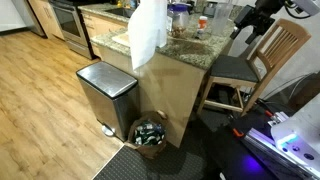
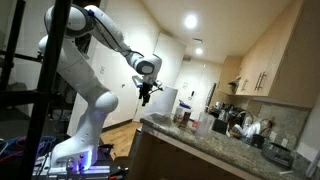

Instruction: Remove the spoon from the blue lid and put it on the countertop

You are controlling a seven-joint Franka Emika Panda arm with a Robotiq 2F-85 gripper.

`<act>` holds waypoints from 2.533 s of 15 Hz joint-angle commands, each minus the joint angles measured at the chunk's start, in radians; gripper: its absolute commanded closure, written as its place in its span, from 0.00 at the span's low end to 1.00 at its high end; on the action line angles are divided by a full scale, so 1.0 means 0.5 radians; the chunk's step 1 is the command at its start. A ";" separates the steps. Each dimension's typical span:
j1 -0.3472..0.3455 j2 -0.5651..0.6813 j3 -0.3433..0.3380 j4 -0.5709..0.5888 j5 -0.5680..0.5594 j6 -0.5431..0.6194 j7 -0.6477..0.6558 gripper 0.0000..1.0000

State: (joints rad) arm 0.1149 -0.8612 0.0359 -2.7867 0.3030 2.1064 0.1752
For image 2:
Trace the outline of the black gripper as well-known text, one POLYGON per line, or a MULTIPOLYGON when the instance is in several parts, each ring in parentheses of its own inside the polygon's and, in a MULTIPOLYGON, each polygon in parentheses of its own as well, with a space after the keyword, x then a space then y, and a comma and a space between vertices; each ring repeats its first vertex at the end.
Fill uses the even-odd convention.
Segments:
POLYGON ((144 107, 148 103, 148 99, 150 98, 150 92, 152 91, 152 87, 159 87, 159 83, 157 81, 152 84, 148 84, 145 82, 139 82, 137 87, 139 88, 139 97, 138 99, 143 99, 142 106, 144 107))

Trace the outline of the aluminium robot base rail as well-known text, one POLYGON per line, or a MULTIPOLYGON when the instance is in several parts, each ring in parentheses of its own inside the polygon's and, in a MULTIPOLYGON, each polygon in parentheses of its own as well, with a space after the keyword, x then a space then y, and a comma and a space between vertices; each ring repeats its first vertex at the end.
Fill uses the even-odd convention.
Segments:
POLYGON ((53 167, 51 165, 51 154, 47 153, 36 160, 32 177, 39 179, 89 179, 99 176, 106 177, 110 173, 110 165, 91 165, 87 162, 77 164, 72 158, 57 167, 53 167))

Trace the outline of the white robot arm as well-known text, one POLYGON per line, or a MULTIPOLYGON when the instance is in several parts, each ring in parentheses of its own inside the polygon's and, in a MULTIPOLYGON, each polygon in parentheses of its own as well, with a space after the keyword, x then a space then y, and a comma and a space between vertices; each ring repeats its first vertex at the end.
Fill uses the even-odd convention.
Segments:
POLYGON ((80 117, 75 135, 57 144, 50 153, 51 175, 86 171, 96 163, 103 123, 118 105, 117 96, 101 84, 75 44, 77 38, 86 34, 120 53, 137 72, 135 78, 140 83, 139 98, 144 103, 149 102, 152 88, 161 86, 157 79, 162 65, 159 56, 144 56, 132 50, 125 44, 123 34, 116 24, 97 6, 82 8, 73 5, 69 12, 57 72, 87 101, 88 107, 80 117))

